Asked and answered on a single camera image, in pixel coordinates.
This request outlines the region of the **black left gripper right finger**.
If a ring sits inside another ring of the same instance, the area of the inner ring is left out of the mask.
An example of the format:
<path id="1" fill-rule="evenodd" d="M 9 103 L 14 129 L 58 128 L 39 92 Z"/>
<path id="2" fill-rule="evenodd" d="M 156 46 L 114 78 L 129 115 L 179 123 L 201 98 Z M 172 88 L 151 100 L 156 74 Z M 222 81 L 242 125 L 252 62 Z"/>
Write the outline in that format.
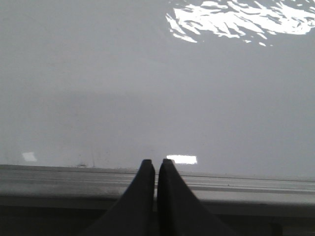
<path id="1" fill-rule="evenodd" d="M 159 170 L 157 210 L 161 236 L 236 235 L 196 198 L 170 159 Z"/>

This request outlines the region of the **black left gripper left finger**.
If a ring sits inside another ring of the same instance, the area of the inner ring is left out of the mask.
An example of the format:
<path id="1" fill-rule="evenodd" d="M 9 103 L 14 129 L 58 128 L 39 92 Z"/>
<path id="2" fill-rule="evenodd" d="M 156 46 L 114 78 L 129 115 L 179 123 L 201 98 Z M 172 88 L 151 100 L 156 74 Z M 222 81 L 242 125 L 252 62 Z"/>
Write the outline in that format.
<path id="1" fill-rule="evenodd" d="M 153 208 L 155 170 L 145 159 L 119 200 L 83 231 L 85 236 L 145 236 Z"/>

